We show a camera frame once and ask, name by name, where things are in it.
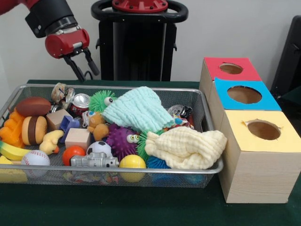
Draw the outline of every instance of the wire basket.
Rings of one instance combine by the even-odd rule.
[[[0,125],[8,118],[15,105],[27,97],[44,97],[51,100],[54,85],[26,84],[15,89],[0,110]],[[131,87],[73,86],[76,93],[89,96],[100,90],[111,90],[117,97],[133,89]],[[194,127],[203,132],[213,130],[205,95],[197,89],[152,88],[160,97],[162,105],[168,109],[174,105],[193,108]],[[27,146],[37,150],[39,146]],[[50,166],[26,166],[0,164],[0,183],[43,184],[43,185],[103,185],[103,186],[142,186],[142,187],[198,187],[207,186],[214,174],[223,168],[220,158],[211,168],[205,170],[183,169],[127,169],[90,168],[64,166],[62,154],[64,145],[59,145],[59,154],[52,154]]]

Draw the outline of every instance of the wood grain box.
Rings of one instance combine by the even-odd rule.
[[[46,116],[48,126],[51,130],[57,130],[60,129],[61,122],[64,118],[64,116],[70,116],[71,115],[65,110],[61,109],[59,111],[56,111],[54,113],[50,113]]]
[[[221,128],[224,109],[281,111],[262,81],[228,81],[215,78],[208,105],[216,129]]]
[[[210,100],[215,78],[233,81],[261,81],[259,74],[248,58],[205,57],[203,60],[199,89]]]
[[[71,128],[66,137],[65,146],[68,148],[74,145],[87,150],[91,145],[91,133],[87,129]]]
[[[280,111],[225,110],[219,173],[227,203],[286,203],[301,169],[301,139]]]

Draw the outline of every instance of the red box top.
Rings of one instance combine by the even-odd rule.
[[[215,77],[232,81],[261,81],[261,77],[248,58],[205,57],[212,80]]]

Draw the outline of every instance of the silver toy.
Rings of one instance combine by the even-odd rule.
[[[103,152],[91,152],[89,155],[75,155],[71,158],[71,166],[79,167],[118,167],[119,162],[115,157],[107,157]]]

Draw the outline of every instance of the brown teddy bear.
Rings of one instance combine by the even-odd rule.
[[[104,118],[96,114],[89,119],[87,128],[90,133],[93,133],[95,141],[101,141],[109,135],[109,127],[105,124]]]

